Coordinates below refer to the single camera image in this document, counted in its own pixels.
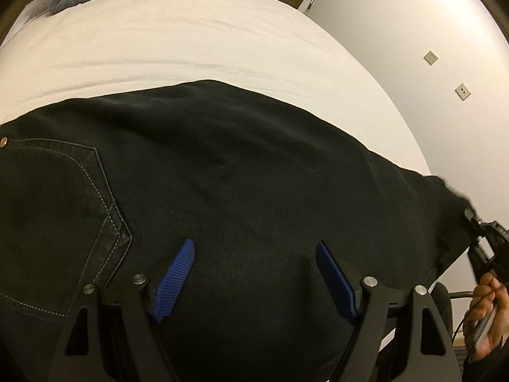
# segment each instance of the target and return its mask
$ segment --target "back pocket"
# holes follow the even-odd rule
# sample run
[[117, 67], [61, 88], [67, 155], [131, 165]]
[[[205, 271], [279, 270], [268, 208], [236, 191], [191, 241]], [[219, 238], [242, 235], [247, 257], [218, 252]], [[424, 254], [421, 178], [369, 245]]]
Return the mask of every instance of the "back pocket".
[[59, 321], [106, 287], [131, 243], [97, 150], [51, 139], [0, 149], [0, 302]]

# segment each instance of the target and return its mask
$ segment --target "blue gripper pad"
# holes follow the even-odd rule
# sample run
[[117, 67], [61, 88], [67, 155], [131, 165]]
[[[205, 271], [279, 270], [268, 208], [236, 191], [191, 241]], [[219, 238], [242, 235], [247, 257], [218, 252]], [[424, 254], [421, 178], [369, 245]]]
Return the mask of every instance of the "blue gripper pad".
[[171, 314], [182, 286], [194, 264], [194, 242], [188, 238], [166, 271], [155, 292], [151, 315], [157, 323]]
[[315, 259], [339, 315], [353, 324], [359, 317], [355, 292], [323, 241], [317, 244]]

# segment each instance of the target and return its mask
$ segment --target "white bed sheet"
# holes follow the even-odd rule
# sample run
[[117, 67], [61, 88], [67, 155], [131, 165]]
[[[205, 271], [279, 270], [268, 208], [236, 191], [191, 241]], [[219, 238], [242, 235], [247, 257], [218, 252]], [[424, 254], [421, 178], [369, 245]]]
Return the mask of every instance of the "white bed sheet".
[[38, 1], [30, 10], [0, 49], [0, 123], [68, 98], [214, 79], [303, 108], [429, 174], [375, 79], [277, 0], [94, 0], [54, 16]]

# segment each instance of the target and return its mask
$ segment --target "black cable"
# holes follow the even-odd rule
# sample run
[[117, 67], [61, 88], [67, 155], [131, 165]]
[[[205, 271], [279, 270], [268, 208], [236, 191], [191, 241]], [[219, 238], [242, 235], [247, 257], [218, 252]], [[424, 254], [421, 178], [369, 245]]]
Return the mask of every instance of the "black cable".
[[472, 313], [472, 311], [478, 306], [478, 304], [483, 301], [486, 297], [488, 297], [489, 295], [491, 295], [492, 293], [495, 293], [497, 290], [500, 290], [501, 288], [503, 287], [507, 287], [509, 286], [509, 282], [506, 282], [506, 283], [502, 283], [502, 286], [496, 290], [492, 290], [490, 291], [488, 294], [484, 295], [483, 297], [480, 298], [480, 300], [475, 304], [473, 305], [468, 311], [467, 313], [465, 314], [465, 317], [463, 318], [463, 320], [460, 322], [460, 324], [457, 326], [457, 329], [456, 331], [454, 332], [454, 336], [452, 336], [452, 344], [454, 344], [454, 340], [456, 339], [456, 335], [457, 333], [460, 331], [460, 328], [461, 326], [463, 326], [463, 323], [465, 322], [465, 319], [467, 318], [467, 316]]
[[474, 297], [473, 291], [457, 291], [456, 293], [449, 293], [449, 297], [453, 299]]

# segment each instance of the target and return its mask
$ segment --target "pocket stitching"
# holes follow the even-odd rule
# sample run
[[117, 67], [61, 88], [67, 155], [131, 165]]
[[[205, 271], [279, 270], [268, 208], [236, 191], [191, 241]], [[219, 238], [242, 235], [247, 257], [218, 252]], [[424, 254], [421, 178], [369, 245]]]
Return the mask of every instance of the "pocket stitching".
[[49, 310], [44, 310], [43, 308], [27, 305], [26, 303], [23, 303], [22, 301], [19, 301], [19, 300], [16, 300], [16, 299], [12, 298], [12, 297], [9, 297], [9, 296], [5, 295], [2, 292], [0, 292], [0, 295], [2, 295], [3, 297], [5, 297], [8, 300], [11, 300], [11, 301], [14, 301], [16, 303], [19, 303], [20, 305], [27, 306], [27, 307], [30, 307], [30, 308], [34, 308], [35, 310], [40, 310], [40, 311], [45, 312], [45, 313], [50, 313], [50, 314], [54, 314], [54, 315], [62, 316], [62, 317], [66, 316], [65, 314], [62, 314], [62, 313], [50, 312]]
[[102, 265], [101, 269], [99, 270], [99, 272], [97, 273], [95, 279], [94, 279], [94, 282], [95, 280], [99, 277], [99, 275], [102, 273], [102, 271], [105, 269], [106, 267], [106, 264], [108, 264], [108, 261], [110, 260], [113, 252], [115, 251], [115, 248], [116, 246], [118, 245], [119, 243], [119, 240], [120, 240], [120, 232], [119, 230], [116, 228], [116, 225], [115, 223], [113, 222], [113, 220], [111, 219], [111, 215], [109, 214], [109, 210], [108, 210], [108, 207], [106, 207], [106, 202], [104, 202], [104, 199], [102, 197], [102, 195], [100, 194], [99, 190], [97, 189], [97, 187], [95, 186], [94, 182], [92, 181], [92, 179], [90, 178], [90, 175], [88, 175], [88, 172], [87, 170], [83, 167], [83, 165], [81, 165], [78, 161], [76, 161], [72, 156], [70, 155], [67, 155], [66, 153], [64, 152], [61, 152], [61, 151], [57, 151], [55, 149], [49, 149], [49, 148], [41, 148], [40, 146], [27, 146], [27, 148], [30, 148], [30, 149], [40, 149], [42, 151], [49, 151], [49, 152], [56, 152], [58, 154], [61, 154], [61, 155], [64, 155], [66, 156], [67, 158], [71, 159], [74, 163], [76, 163], [80, 168], [81, 170], [85, 173], [85, 175], [87, 176], [88, 180], [90, 181], [90, 183], [92, 184], [92, 186], [94, 187], [97, 195], [99, 196], [99, 199], [101, 200], [103, 206], [104, 206], [104, 209], [106, 210], [106, 214], [108, 215], [108, 218], [109, 218], [109, 221], [111, 222], [111, 225], [113, 225], [113, 228], [115, 229], [116, 231], [116, 242], [115, 242], [115, 245], [113, 246], [113, 248], [111, 249], [109, 255], [108, 255], [108, 258], [106, 259], [106, 261], [104, 262], [104, 264]]
[[116, 231], [116, 241], [115, 241], [115, 245], [113, 246], [113, 248], [111, 249], [110, 253], [108, 254], [108, 258], [106, 259], [106, 261], [104, 262], [104, 264], [102, 265], [101, 269], [98, 271], [98, 273], [96, 274], [96, 277], [94, 278], [94, 283], [96, 282], [97, 278], [99, 277], [99, 275], [102, 273], [102, 271], [104, 270], [104, 268], [106, 267], [106, 264], [108, 264], [111, 256], [113, 255], [115, 249], [116, 249], [116, 246], [118, 245], [119, 243], [119, 240], [120, 240], [120, 234], [118, 231]]

